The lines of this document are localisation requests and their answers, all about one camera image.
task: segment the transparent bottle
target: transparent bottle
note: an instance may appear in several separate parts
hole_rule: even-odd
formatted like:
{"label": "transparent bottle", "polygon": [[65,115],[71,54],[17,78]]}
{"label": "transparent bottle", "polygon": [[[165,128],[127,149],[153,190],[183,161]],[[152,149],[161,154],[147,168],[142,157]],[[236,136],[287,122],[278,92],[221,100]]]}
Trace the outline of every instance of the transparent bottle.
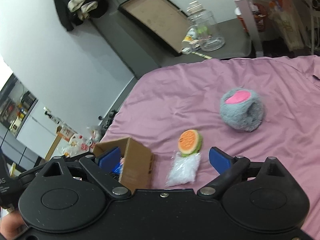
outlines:
{"label": "transparent bottle", "polygon": [[221,35],[211,11],[204,9],[198,1],[194,1],[190,3],[187,12],[190,14],[188,19],[197,32],[202,50],[213,51],[224,45],[225,39]]}

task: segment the black jacket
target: black jacket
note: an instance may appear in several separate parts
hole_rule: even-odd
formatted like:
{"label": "black jacket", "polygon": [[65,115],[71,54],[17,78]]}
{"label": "black jacket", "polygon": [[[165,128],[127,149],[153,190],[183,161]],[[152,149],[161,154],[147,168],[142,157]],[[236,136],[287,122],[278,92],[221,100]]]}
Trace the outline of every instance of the black jacket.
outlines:
{"label": "black jacket", "polygon": [[[79,19],[79,14],[81,14],[81,9],[76,11],[70,11],[68,4],[71,0],[54,0],[56,11],[61,24],[65,27],[67,31],[72,31],[74,29],[73,25],[80,25],[83,23],[83,18]],[[90,2],[97,2],[98,6],[96,9],[90,11],[87,15],[94,18],[99,18],[105,14],[108,9],[108,3],[106,0],[85,0],[84,4]]]}

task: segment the bed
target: bed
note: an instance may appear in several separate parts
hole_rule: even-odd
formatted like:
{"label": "bed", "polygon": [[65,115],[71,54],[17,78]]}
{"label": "bed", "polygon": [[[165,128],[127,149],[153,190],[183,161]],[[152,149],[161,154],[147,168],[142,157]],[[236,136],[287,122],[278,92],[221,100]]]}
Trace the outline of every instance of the bed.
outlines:
{"label": "bed", "polygon": [[[208,161],[217,146],[252,161],[276,156],[310,199],[303,230],[320,239],[320,58],[217,59],[178,64],[144,75],[131,91],[103,141],[130,136],[156,155],[153,188],[165,188],[172,156],[182,132],[203,136],[201,164],[193,184],[198,190],[218,176]],[[220,98],[244,87],[258,92],[266,114],[251,133],[228,127],[220,118]]]}

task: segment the gray plush ball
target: gray plush ball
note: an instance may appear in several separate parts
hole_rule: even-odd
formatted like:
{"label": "gray plush ball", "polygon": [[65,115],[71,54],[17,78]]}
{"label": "gray plush ball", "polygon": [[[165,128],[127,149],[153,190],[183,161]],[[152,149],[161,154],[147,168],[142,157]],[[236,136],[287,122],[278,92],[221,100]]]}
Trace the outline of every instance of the gray plush ball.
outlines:
{"label": "gray plush ball", "polygon": [[251,132],[261,124],[264,109],[256,92],[236,88],[221,98],[220,115],[232,128]]}

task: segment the jar lid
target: jar lid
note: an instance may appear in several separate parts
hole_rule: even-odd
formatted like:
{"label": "jar lid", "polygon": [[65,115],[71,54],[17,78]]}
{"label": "jar lid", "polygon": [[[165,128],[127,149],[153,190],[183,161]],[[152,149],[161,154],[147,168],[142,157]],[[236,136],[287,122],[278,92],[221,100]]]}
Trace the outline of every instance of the jar lid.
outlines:
{"label": "jar lid", "polygon": [[203,10],[203,5],[200,4],[198,1],[194,1],[192,3],[189,3],[190,7],[187,8],[187,12],[190,14],[199,12],[201,10]]}

